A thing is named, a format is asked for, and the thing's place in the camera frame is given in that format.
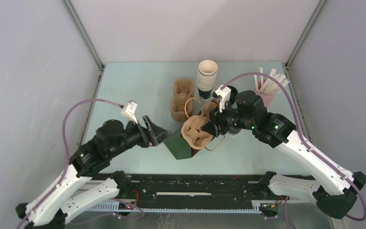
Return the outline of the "pink straw holder cup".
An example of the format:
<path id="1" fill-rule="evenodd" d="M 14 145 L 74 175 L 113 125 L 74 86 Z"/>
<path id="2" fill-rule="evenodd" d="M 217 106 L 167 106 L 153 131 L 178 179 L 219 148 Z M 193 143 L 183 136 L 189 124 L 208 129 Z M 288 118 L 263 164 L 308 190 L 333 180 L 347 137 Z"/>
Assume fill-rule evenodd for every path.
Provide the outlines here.
<path id="1" fill-rule="evenodd" d="M 260 93 L 256 88 L 258 88 L 260 86 L 260 81 L 257 82 L 255 88 L 253 89 L 254 93 L 258 96 L 260 96 L 263 100 L 264 106 L 265 107 L 269 107 L 269 105 L 272 103 L 274 97 L 276 96 L 276 94 L 271 94 L 271 95 L 265 95 Z"/>

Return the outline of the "black paper coffee cup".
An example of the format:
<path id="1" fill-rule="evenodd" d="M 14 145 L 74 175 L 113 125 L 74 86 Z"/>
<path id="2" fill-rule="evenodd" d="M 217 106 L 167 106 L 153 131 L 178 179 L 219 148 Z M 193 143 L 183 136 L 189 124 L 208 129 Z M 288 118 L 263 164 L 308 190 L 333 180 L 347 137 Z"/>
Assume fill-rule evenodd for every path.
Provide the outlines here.
<path id="1" fill-rule="evenodd" d="M 236 128 L 236 127 L 230 127 L 228 129 L 228 134 L 230 135 L 238 135 L 239 133 L 241 132 L 241 129 L 240 128 Z"/>

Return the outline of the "stack of black lids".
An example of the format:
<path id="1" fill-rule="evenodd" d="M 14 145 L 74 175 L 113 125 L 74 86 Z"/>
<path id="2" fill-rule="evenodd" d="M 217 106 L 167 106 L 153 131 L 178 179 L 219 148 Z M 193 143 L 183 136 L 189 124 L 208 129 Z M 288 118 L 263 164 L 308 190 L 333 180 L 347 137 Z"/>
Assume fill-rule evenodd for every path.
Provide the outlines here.
<path id="1" fill-rule="evenodd" d="M 235 104 L 235 98 L 238 95 L 238 90 L 234 87 L 229 85 L 228 88 L 231 90 L 229 102 L 231 104 Z"/>

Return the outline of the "white wrapped straws bundle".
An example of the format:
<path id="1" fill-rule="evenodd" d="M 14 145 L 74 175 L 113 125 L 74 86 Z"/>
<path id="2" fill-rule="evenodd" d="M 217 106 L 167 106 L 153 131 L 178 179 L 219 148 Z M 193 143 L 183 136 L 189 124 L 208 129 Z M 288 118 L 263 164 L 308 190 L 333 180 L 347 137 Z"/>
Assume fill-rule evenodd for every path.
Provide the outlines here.
<path id="1" fill-rule="evenodd" d="M 283 87 L 287 86 L 290 80 L 284 75 L 277 72 L 276 69 L 271 69 L 269 76 L 274 78 Z M 263 95 L 276 95 L 282 91 L 281 87 L 270 78 L 254 75 L 256 91 Z"/>

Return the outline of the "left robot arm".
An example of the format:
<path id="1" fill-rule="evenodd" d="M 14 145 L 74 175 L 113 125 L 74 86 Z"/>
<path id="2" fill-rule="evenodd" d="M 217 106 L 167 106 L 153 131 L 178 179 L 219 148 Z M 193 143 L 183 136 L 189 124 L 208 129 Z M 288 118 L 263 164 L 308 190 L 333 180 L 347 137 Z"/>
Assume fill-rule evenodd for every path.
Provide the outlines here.
<path id="1" fill-rule="evenodd" d="M 70 157 L 60 176 L 43 194 L 16 207 L 18 217 L 27 222 L 25 227 L 62 229 L 76 216 L 102 201 L 129 197 L 132 183 L 124 171 L 113 172 L 105 181 L 77 196 L 74 193 L 108 167 L 116 156 L 135 146 L 157 146 L 171 134 L 148 116 L 143 116 L 143 120 L 144 126 L 133 121 L 123 125 L 112 119 L 98 128 L 95 136 Z"/>

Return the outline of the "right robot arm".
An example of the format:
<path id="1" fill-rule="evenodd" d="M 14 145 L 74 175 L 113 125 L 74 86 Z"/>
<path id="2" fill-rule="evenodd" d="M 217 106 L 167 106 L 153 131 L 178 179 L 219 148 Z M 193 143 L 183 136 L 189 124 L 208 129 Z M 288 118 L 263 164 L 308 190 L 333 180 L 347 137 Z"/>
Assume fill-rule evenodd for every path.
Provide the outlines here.
<path id="1" fill-rule="evenodd" d="M 339 166 L 308 142 L 289 119 L 268 112 L 262 98 L 255 92 L 240 92 L 235 97 L 236 107 L 231 106 L 230 94 L 228 87 L 221 87 L 213 93 L 219 105 L 210 111 L 209 121 L 202 130 L 215 137 L 230 129 L 250 130 L 260 142 L 287 154 L 312 176 L 307 180 L 266 172 L 258 186 L 260 197 L 294 197 L 315 203 L 332 218 L 348 217 L 366 183 L 366 175 Z"/>

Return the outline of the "green paper bag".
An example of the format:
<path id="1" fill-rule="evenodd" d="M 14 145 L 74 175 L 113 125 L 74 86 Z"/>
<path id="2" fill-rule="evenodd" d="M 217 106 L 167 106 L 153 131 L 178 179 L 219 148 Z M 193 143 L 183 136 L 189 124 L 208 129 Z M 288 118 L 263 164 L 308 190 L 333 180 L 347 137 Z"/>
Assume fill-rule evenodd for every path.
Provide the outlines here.
<path id="1" fill-rule="evenodd" d="M 217 101 L 215 99 L 211 100 L 210 102 L 215 102 L 217 104 Z M 172 133 L 164 141 L 164 144 L 166 145 L 168 150 L 177 160 L 192 158 L 199 151 L 201 151 L 201 150 L 195 150 L 189 146 L 189 144 L 186 142 L 186 140 L 181 135 L 181 128 L 182 128 L 182 126 L 177 131 Z"/>

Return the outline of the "brown pulp cup carrier stack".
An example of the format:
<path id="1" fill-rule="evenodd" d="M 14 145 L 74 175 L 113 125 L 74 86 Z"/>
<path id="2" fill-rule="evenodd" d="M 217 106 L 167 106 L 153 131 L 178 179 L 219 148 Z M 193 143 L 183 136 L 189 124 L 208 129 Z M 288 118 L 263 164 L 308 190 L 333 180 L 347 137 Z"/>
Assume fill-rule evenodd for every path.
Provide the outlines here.
<path id="1" fill-rule="evenodd" d="M 181 78 L 173 83 L 173 98 L 171 100 L 171 117 L 174 121 L 185 122 L 188 117 L 184 105 L 189 98 L 194 98 L 194 82 L 191 79 Z"/>

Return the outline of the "single brown pulp cup carrier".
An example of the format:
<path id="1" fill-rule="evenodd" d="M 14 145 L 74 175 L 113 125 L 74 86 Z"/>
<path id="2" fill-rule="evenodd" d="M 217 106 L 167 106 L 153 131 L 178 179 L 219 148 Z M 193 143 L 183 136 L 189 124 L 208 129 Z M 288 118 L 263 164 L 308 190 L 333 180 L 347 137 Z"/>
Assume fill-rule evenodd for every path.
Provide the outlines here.
<path id="1" fill-rule="evenodd" d="M 187 104 L 191 100 L 196 100 L 202 105 L 202 109 L 199 115 L 190 116 L 187 113 Z M 207 145 L 213 140 L 214 136 L 206 131 L 202 131 L 201 128 L 209 121 L 209 112 L 216 108 L 217 104 L 215 102 L 208 102 L 203 105 L 197 98 L 190 98 L 186 101 L 184 105 L 184 112 L 188 118 L 181 128 L 181 135 L 189 144 L 189 146 L 195 150 L 206 149 L 208 151 L 216 150 L 220 144 L 224 141 L 225 136 L 213 149 L 207 148 Z"/>

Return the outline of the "stack of paper cups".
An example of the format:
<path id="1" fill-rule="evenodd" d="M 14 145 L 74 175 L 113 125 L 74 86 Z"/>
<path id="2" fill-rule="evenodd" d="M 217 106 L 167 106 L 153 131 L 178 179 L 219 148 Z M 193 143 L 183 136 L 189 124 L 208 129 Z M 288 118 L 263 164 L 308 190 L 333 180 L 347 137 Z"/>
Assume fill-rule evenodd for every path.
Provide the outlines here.
<path id="1" fill-rule="evenodd" d="M 208 99 L 215 86 L 218 65 L 212 60 L 201 61 L 198 65 L 197 88 L 199 97 Z"/>

